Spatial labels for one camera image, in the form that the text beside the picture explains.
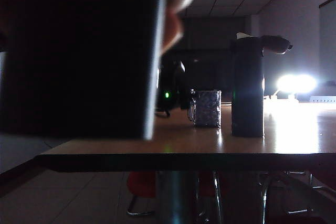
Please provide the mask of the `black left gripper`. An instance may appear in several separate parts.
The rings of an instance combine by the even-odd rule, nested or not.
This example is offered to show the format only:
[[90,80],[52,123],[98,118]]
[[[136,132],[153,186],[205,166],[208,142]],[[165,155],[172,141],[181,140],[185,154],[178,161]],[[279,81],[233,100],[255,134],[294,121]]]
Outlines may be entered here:
[[172,109],[187,109],[189,92],[183,62],[172,56],[163,56],[158,71],[156,115],[169,117]]

